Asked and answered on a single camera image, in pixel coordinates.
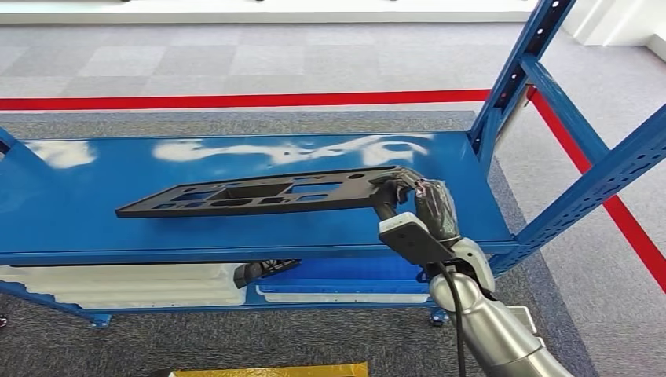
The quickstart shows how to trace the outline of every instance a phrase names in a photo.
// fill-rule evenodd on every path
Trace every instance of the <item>red floor line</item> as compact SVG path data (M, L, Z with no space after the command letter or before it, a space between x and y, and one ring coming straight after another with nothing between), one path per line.
M257 108L348 104L417 104L484 101L490 89L409 92L258 94L187 97L0 98L0 111L121 110L142 108ZM537 111L581 173L590 168L585 154L537 91L529 94ZM618 196L604 207L661 289L666 291L666 258Z
M425 104L485 101L490 89L405 92L252 94L241 96L0 98L0 111L140 108L260 108L343 104Z
M543 96L538 91L535 91L531 95L531 100L543 120L546 121L548 128L551 129L566 154L569 155L569 158L576 165L576 168L578 168L578 171L581 173L587 171L591 166L590 162L580 148L578 148L576 142L562 125L562 122L560 122L560 119L552 111ZM627 206L622 203L619 196L610 197L604 202L603 206L647 270L657 281L661 289L666 292L666 258L661 254L657 245L650 239Z

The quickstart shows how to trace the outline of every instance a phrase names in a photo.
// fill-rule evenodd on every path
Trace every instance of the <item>blue shelf frame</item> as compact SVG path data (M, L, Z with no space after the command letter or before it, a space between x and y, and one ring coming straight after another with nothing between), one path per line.
M539 250L548 241L574 225L586 214L616 195L636 178L666 157L666 104L636 128L615 148L609 149L582 116L564 90L539 62L575 0L541 0L532 12L483 108L467 131L479 165L488 172L498 133L518 106L525 86L543 95L567 132L578 144L591 168L576 180L550 206L518 234L502 254L495 254L490 265L496 275L505 273ZM0 152L20 147L21 143L0 128ZM250 286L245 306L201 308L105 309L86 310L77 305L56 302L51 295L27 292L22 284L0 282L0 291L53 309L85 318L94 326L107 326L111 313L159 311L207 311L229 309L307 309L339 307L430 307L424 304L289 304L266 302Z

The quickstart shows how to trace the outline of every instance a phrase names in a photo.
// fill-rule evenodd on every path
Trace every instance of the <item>robotic hand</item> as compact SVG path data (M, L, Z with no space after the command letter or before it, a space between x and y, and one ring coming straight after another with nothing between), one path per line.
M382 218L379 239L411 263L423 266L430 280L430 296L462 332L486 375L572 377L539 339L492 297L495 278L488 261L473 240L459 234L444 183L404 178L401 182L415 191L416 215L391 213L386 208L394 207L395 202L380 200L375 206Z

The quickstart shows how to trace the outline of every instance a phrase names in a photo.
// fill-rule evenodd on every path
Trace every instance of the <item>gray carpet floor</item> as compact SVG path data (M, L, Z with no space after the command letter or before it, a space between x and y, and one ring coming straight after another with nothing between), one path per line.
M4 114L20 138L458 130L473 112L205 112ZM524 224L499 165L489 177L512 229ZM597 375L540 255L498 282L528 306L548 348L576 375ZM116 315L105 329L0 295L0 376L144 376L161 368L245 368L368 361L373 376L454 376L455 332L425 309ZM467 355L470 376L482 375Z

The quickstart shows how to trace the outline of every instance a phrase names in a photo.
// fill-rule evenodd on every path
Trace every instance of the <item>white baseboard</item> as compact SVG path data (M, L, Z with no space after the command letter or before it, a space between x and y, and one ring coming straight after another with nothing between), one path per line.
M536 0L0 0L0 24L523 22Z
M666 61L666 33L659 33L647 42L647 48L651 49L663 61Z

